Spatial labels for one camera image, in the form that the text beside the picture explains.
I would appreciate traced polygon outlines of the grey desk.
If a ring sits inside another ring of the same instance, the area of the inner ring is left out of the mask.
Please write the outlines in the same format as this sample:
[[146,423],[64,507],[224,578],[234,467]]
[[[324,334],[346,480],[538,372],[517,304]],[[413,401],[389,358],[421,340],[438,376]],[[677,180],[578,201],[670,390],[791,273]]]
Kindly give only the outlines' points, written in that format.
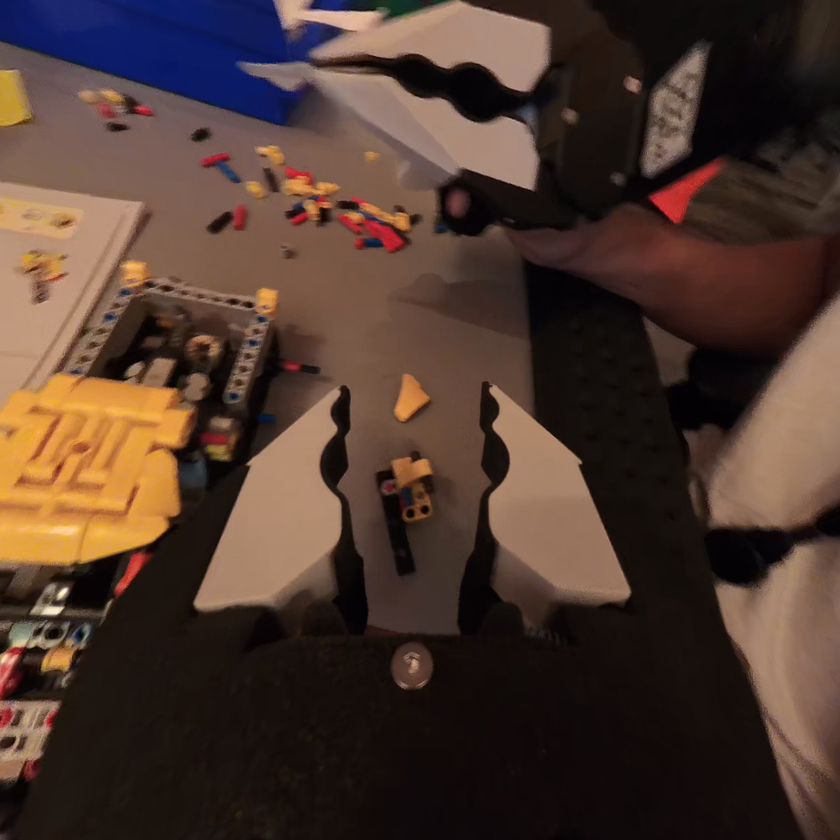
[[[499,231],[482,238],[435,234],[434,194],[405,189],[384,144],[308,92],[286,126],[111,78],[2,44],[2,68],[19,70],[34,120],[2,129],[2,181],[139,201],[147,217],[127,258],[154,277],[227,293],[279,291],[281,357],[321,368],[271,384],[255,452],[333,387],[351,392],[350,466],[340,488],[364,559],[369,621],[397,632],[452,634],[459,584],[476,535],[483,437],[482,382],[520,406],[532,404],[527,302],[519,260]],[[106,131],[82,88],[113,88],[155,110]],[[240,176],[259,178],[258,144],[278,144],[287,162],[385,209],[421,214],[411,242],[393,255],[356,250],[337,223],[292,227],[289,198],[255,202],[240,185],[203,170],[203,152],[230,152]],[[207,225],[247,206],[241,232]],[[402,375],[431,402],[407,423],[393,407]],[[408,527],[414,574],[396,574],[374,474],[419,450],[434,468],[434,513]]]

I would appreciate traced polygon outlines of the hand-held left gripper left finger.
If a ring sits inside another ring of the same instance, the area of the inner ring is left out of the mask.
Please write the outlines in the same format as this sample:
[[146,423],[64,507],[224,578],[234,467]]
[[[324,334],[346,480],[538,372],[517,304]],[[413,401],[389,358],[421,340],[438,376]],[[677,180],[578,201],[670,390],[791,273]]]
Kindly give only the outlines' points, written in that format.
[[330,602],[350,633],[363,633],[364,562],[339,487],[350,405],[349,388],[334,388],[249,461],[194,597],[199,613],[264,608],[294,633],[312,602]]

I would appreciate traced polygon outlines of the crumpled white paper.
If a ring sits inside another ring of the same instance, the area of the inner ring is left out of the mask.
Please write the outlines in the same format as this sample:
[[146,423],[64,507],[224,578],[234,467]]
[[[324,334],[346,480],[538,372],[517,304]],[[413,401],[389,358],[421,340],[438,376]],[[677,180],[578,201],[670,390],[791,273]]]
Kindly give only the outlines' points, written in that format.
[[360,2],[277,1],[280,27],[288,41],[288,58],[280,62],[239,62],[248,75],[270,81],[284,91],[307,84],[310,53],[338,36],[371,29],[390,16],[387,7],[356,8]]

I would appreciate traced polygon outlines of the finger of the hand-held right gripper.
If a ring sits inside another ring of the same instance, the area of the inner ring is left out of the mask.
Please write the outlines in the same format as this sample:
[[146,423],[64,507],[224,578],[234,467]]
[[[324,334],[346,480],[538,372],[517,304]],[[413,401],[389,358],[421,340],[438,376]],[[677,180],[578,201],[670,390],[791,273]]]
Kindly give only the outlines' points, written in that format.
[[473,172],[534,192],[540,158],[530,128],[517,119],[477,122],[442,98],[420,98],[394,79],[315,69],[315,86],[369,133],[415,167],[422,183],[441,185]]
[[502,88],[525,93],[550,67],[550,27],[471,3],[441,3],[349,32],[313,49],[317,67],[370,63],[446,77],[477,70]]

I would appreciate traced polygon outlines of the yellow curved wedge brick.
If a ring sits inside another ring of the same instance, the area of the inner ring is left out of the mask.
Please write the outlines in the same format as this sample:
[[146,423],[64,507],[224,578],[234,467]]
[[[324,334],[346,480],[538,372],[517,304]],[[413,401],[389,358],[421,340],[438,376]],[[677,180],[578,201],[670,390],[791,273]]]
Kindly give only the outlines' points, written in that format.
[[416,377],[404,373],[393,407],[395,419],[399,423],[405,424],[430,403],[430,395],[426,393]]

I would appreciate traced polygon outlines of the scattered small loose bricks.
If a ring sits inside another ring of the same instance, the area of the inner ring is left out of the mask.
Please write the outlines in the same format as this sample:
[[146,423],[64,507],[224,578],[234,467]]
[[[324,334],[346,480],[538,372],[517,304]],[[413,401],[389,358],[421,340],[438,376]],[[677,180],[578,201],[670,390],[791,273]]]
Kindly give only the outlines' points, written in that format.
[[[113,88],[82,88],[77,96],[111,133],[127,132],[131,118],[156,116],[148,104]],[[352,235],[356,250],[383,249],[389,254],[399,253],[410,244],[409,235],[422,221],[421,215],[408,213],[402,205],[388,211],[358,196],[336,198],[340,185],[319,180],[312,171],[290,165],[276,143],[258,144],[254,154],[259,161],[259,178],[240,176],[233,167],[234,156],[227,151],[203,152],[199,165],[203,170],[219,172],[233,185],[242,186],[255,202],[279,195],[293,199],[283,213],[290,226],[309,224],[323,228],[335,222]],[[227,228],[241,232],[248,220],[247,206],[237,204],[232,211],[221,213],[211,221],[206,230],[213,235]]]

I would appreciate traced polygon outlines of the red flat object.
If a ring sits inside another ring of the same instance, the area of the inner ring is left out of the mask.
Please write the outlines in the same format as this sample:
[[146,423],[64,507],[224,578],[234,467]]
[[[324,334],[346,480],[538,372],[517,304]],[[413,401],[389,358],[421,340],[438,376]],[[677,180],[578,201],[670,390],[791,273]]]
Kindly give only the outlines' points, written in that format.
[[680,225],[686,219],[691,201],[721,173],[725,165],[726,160],[719,157],[650,193],[647,199],[670,223]]

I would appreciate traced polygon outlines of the person's right forearm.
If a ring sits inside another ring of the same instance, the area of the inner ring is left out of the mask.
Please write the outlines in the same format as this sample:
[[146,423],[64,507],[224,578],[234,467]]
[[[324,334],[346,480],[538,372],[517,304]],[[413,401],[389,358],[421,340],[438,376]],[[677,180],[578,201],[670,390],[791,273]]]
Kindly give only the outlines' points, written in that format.
[[696,347],[777,356],[838,294],[838,273],[838,234],[730,245],[663,231],[626,297]]

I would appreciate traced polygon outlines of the small yellow black brick assembly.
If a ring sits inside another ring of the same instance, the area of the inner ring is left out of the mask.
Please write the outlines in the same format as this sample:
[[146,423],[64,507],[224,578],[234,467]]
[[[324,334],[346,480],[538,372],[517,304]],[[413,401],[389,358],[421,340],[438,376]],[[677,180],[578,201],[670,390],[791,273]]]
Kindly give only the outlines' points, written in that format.
[[415,449],[408,456],[392,460],[387,469],[375,472],[374,484],[381,501],[395,572],[400,577],[414,574],[416,565],[407,530],[434,513],[434,468]]

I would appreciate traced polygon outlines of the yellow black brick car model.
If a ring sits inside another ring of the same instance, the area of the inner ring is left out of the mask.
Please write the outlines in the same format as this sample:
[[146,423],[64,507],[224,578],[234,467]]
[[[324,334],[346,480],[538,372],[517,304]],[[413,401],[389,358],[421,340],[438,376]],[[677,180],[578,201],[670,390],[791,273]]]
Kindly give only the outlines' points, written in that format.
[[2,797],[39,772],[60,702],[164,535],[246,462],[283,359],[279,291],[225,295],[138,260],[58,372],[2,405]]

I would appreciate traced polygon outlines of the grey building instruction booklet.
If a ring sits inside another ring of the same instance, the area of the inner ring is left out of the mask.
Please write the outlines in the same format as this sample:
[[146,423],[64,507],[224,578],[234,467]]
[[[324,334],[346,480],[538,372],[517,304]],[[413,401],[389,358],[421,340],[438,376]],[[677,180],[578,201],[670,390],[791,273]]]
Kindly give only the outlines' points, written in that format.
[[1,184],[1,399],[65,361],[130,245],[144,204]]

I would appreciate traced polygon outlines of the person's right hand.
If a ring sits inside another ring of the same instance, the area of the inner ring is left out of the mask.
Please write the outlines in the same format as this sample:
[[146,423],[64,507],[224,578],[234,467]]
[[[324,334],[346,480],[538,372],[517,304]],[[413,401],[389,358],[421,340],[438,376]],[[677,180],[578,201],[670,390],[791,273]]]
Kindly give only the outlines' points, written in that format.
[[529,263],[609,287],[650,267],[669,228],[643,208],[624,204],[601,220],[584,218],[568,229],[503,231]]

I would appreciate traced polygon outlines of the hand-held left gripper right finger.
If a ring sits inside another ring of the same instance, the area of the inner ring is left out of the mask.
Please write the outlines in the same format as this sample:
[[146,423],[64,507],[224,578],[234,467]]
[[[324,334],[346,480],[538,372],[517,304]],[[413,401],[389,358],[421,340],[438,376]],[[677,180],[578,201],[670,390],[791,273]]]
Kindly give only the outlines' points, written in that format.
[[564,606],[624,607],[631,587],[578,456],[497,385],[484,382],[474,547],[458,593],[458,629],[476,634],[509,602],[529,630],[548,631]]

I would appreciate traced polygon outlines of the yellow paper sheet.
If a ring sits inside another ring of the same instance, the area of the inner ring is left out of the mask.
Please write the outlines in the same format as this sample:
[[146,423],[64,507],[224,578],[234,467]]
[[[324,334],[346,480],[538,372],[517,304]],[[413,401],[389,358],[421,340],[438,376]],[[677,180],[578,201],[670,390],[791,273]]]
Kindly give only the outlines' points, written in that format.
[[8,128],[31,121],[33,113],[23,74],[19,70],[5,69],[1,70],[0,78],[0,126]]

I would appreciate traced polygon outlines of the blue plastic bin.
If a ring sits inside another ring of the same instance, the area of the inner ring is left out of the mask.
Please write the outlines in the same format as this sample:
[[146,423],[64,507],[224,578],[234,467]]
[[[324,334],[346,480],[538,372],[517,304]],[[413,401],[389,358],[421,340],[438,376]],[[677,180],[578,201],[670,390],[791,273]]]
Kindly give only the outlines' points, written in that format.
[[239,67],[288,58],[270,1],[2,1],[1,40],[278,125],[300,99]]

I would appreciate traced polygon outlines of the black dimpled pad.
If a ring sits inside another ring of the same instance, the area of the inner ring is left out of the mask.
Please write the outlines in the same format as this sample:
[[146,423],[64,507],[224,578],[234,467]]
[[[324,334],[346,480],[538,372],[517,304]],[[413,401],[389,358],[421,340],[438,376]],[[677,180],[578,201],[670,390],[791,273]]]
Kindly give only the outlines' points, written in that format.
[[582,462],[632,613],[663,633],[718,632],[686,443],[638,307],[530,263],[524,280],[534,415]]

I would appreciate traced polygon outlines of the person in white shirt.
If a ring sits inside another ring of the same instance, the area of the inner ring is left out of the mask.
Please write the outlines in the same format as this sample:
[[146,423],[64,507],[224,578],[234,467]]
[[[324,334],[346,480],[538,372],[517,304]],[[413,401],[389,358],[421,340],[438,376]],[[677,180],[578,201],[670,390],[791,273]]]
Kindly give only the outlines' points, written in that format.
[[728,635],[805,838],[839,829],[839,308],[779,360],[697,350],[671,391]]

